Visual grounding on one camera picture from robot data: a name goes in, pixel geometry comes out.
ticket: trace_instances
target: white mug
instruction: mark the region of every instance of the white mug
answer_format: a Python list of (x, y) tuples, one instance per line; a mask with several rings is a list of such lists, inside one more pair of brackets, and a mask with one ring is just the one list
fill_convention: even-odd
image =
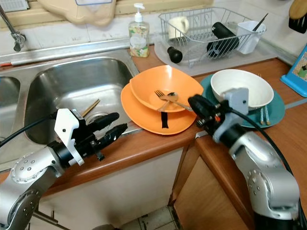
[(187, 17), (180, 16), (168, 20), (168, 38), (182, 37), (182, 33), (186, 33), (189, 30), (189, 21)]

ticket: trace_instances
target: black cable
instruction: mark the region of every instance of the black cable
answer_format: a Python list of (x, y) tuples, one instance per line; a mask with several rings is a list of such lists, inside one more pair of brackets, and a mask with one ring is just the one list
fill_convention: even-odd
[(33, 126), (36, 126), (40, 123), (42, 123), (43, 121), (49, 120), (49, 119), (55, 119), (57, 117), (57, 112), (53, 113), (53, 114), (49, 114), (46, 117), (43, 117), (31, 124), (28, 124), (27, 126), (19, 129), (18, 131), (14, 132), (13, 134), (9, 135), (7, 138), (5, 138), (3, 141), (0, 142), (0, 148), (6, 144), (7, 142), (9, 142), (10, 140), (12, 140), (13, 138), (15, 138), (16, 136), (18, 136), (19, 134), (23, 133), (24, 131), (32, 128)]
[[(228, 108), (225, 108), (225, 110), (227, 112), (231, 112), (233, 114), (238, 115), (239, 117), (243, 118), (244, 120), (249, 122), (251, 125), (253, 125), (267, 139), (267, 141), (270, 143), (270, 145), (277, 152), (277, 154), (281, 158), (286, 170), (293, 175), (292, 170), (290, 168), (290, 165), (288, 164), (286, 158), (284, 157), (284, 155), (282, 154), (280, 149), (277, 147), (277, 145), (274, 143), (274, 141), (270, 138), (270, 136), (266, 132), (264, 132), (264, 130), (256, 122), (254, 122), (248, 116), (240, 113), (239, 111), (237, 111), (233, 108), (228, 107)], [(302, 229), (307, 229), (307, 220), (306, 220), (306, 216), (305, 216), (304, 211), (303, 211), (301, 199), (298, 200), (298, 214), (299, 214), (299, 222), (300, 222)]]

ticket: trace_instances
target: wooden cabinet door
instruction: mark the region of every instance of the wooden cabinet door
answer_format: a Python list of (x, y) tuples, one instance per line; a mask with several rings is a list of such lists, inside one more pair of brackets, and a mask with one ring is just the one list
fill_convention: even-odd
[(201, 157), (198, 157), (174, 206), (184, 230), (247, 230)]

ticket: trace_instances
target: dish drying rack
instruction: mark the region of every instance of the dish drying rack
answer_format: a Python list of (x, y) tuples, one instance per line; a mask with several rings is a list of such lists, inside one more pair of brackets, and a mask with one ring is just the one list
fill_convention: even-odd
[[(180, 16), (187, 17), (189, 21), (189, 30), (186, 33), (168, 23), (171, 18)], [(265, 30), (250, 32), (240, 36), (218, 39), (212, 32), (214, 23), (222, 23), (236, 35), (237, 24), (250, 20), (241, 14), (219, 7), (162, 13), (159, 18), (161, 20), (163, 41), (180, 50), (183, 54), (180, 64), (187, 63), (190, 68), (200, 62), (230, 58), (238, 53), (237, 50), (245, 45), (251, 35), (265, 32)], [(172, 39), (168, 38), (168, 28), (170, 26), (174, 27), (176, 33), (175, 38)]]

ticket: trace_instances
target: orange bowl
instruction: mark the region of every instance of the orange bowl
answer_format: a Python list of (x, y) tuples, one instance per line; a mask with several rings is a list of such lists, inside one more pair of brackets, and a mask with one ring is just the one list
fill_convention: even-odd
[(173, 135), (189, 128), (196, 114), (188, 110), (167, 114), (168, 128), (162, 128), (161, 112), (141, 104), (132, 94), (130, 84), (121, 91), (121, 103), (130, 119), (143, 129), (161, 135)]
[[(170, 92), (178, 94), (178, 102), (189, 106), (188, 98), (202, 94), (202, 86), (191, 76), (171, 66), (158, 66), (139, 73), (130, 80), (133, 95), (148, 108), (158, 110), (165, 101), (154, 93), (161, 90), (165, 95)], [(165, 112), (180, 112), (184, 108), (170, 103)]]

